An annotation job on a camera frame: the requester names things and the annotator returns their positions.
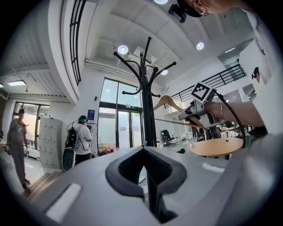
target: blue sign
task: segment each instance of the blue sign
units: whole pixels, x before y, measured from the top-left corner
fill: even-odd
[[[95,110],[88,110],[88,120],[94,120]]]

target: metal railing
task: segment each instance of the metal railing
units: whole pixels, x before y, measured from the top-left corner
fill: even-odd
[[[243,77],[247,76],[246,73],[243,71],[242,67],[237,64],[225,71],[222,71],[214,76],[211,76],[202,82],[217,89],[219,87],[225,86],[231,82],[237,81],[238,79],[241,79]],[[188,87],[187,89],[171,96],[173,101],[176,104],[180,104],[184,101],[190,100],[193,97],[191,97],[191,91],[193,89],[194,85],[191,87]],[[165,109],[170,107],[168,104],[164,105]]]
[[[78,39],[79,39],[80,20],[83,14],[85,2],[86,0],[75,0],[72,11],[71,23],[70,23],[71,61],[72,61],[72,68],[77,85],[81,81],[79,59],[78,59]]]

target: pants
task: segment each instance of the pants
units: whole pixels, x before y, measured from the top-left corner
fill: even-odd
[[[17,175],[19,177],[19,181],[21,184],[25,182],[25,163],[24,163],[24,148],[23,145],[11,145],[11,153],[14,159],[15,168]]]
[[[77,154],[76,155],[76,164],[75,165],[77,165],[77,164],[79,164],[79,163],[81,163],[81,162],[83,162],[85,160],[89,160],[89,159],[90,159],[90,153],[88,153],[88,154]]]

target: shoe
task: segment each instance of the shoe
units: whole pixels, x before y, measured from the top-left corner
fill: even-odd
[[[22,184],[22,187],[26,192],[28,192],[28,193],[31,192],[31,190],[27,187],[27,185],[25,183]]]
[[[29,185],[31,184],[30,181],[28,181],[26,178],[25,178],[25,182]]]

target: white cabinet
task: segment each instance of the white cabinet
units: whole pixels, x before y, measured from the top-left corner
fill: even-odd
[[[39,153],[43,167],[62,169],[61,132],[62,121],[40,118]]]

